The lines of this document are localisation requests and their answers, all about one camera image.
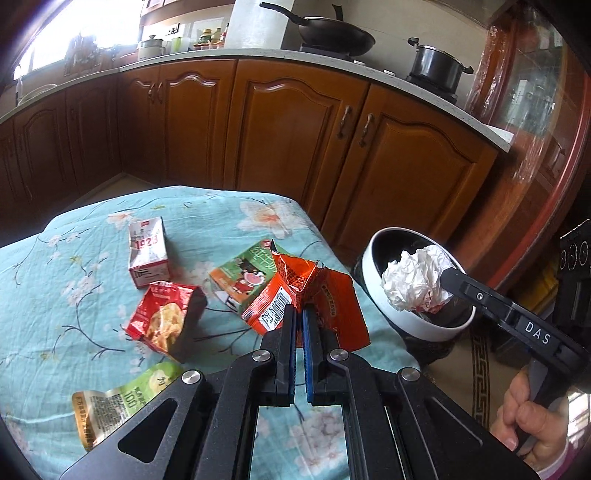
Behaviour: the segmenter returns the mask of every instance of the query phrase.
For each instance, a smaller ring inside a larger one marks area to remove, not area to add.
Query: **white countertop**
[[[469,115],[464,110],[458,108],[455,105],[452,105],[448,101],[438,97],[437,95],[428,92],[421,87],[418,87],[412,83],[407,82],[399,77],[394,77],[387,73],[381,72],[379,70],[374,70],[369,67],[363,65],[357,65],[355,63],[333,59],[331,57],[325,57],[322,55],[315,55],[312,53],[303,53],[300,51],[292,51],[292,50],[269,50],[266,48],[222,48],[219,50],[203,50],[203,51],[188,51],[185,53],[176,53],[172,55],[165,55],[162,57],[156,57],[153,59],[148,59],[144,61],[139,61],[137,63],[132,63],[131,65],[127,65],[125,67],[121,67],[118,69],[106,70],[104,72],[97,72],[92,73],[83,77],[79,77],[75,80],[71,80],[66,83],[62,83],[57,87],[48,90],[40,95],[37,95],[30,100],[23,102],[18,107],[14,108],[6,115],[0,118],[0,123],[4,122],[11,116],[15,115],[19,111],[25,109],[26,107],[34,104],[35,102],[45,98],[52,93],[56,93],[60,90],[68,88],[70,86],[76,85],[81,82],[86,82],[88,80],[92,80],[95,78],[103,77],[106,75],[112,75],[119,72],[127,72],[128,70],[139,69],[141,67],[147,67],[149,65],[155,65],[158,63],[165,63],[169,61],[179,61],[179,60],[191,60],[191,59],[198,59],[202,57],[230,57],[230,58],[239,58],[239,57],[259,57],[259,58],[271,58],[271,59],[281,59],[281,60],[292,60],[292,61],[300,61],[303,63],[310,63],[313,65],[320,65],[323,67],[329,67],[336,70],[341,70],[343,72],[348,72],[369,80],[373,80],[375,82],[382,83],[384,85],[390,86],[395,88],[396,90],[400,90],[405,92],[409,95],[412,95],[416,98],[427,102],[441,111],[451,115],[454,118],[462,121],[468,127],[471,127],[473,130],[481,134],[483,137],[487,138],[491,143],[493,143],[496,147],[500,148],[502,151],[508,152],[511,145],[507,143],[503,138],[501,138],[497,133],[495,133],[490,127],[481,123],[472,115]]]

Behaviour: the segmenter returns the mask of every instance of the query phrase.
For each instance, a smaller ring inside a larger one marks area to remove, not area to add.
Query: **rice cooker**
[[[156,38],[156,35],[150,35],[148,40],[139,42],[138,61],[153,59],[164,54],[162,39]]]
[[[420,365],[447,356],[456,338],[471,324],[476,309],[452,297],[438,313],[428,318],[392,307],[382,288],[382,273],[388,263],[400,260],[403,250],[413,254],[419,248],[437,245],[454,266],[465,273],[453,256],[429,237],[407,228],[390,227],[377,232],[353,268],[352,276],[370,296],[388,323],[402,336],[408,351]]]

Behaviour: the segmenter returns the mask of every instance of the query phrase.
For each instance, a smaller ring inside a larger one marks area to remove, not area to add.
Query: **white tissue paper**
[[[388,264],[382,274],[382,287],[390,305],[397,310],[437,313],[452,297],[439,284],[439,275],[454,267],[447,254],[437,245],[402,252],[400,262]]]

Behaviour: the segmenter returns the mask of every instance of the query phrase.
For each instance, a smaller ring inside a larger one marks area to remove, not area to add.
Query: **blue floral tablecloth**
[[[106,391],[163,360],[121,328],[142,297],[128,272],[128,224],[161,216],[174,279],[203,285],[209,305],[199,353],[187,367],[226,368],[261,341],[211,295],[209,271],[262,238],[293,255],[345,271],[299,207],[271,194],[168,187],[64,213],[45,231],[0,249],[0,414],[44,479],[84,455],[71,404],[79,390]],[[416,366],[380,312],[356,286],[372,344],[373,366]],[[348,477],[338,407],[306,402],[298,352],[295,406],[262,408],[253,479]]]

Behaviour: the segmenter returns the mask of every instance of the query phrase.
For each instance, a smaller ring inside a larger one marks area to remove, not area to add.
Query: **metal screw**
[[[252,353],[252,359],[255,362],[266,362],[271,358],[271,353],[267,350],[257,350]]]
[[[421,377],[420,372],[413,367],[406,367],[402,369],[402,378],[407,382],[416,382]]]
[[[336,362],[342,362],[343,360],[347,360],[349,358],[349,352],[347,350],[343,350],[342,348],[335,348],[331,351],[330,357]]]
[[[197,370],[187,370],[181,378],[186,384],[193,385],[201,380],[201,374]]]

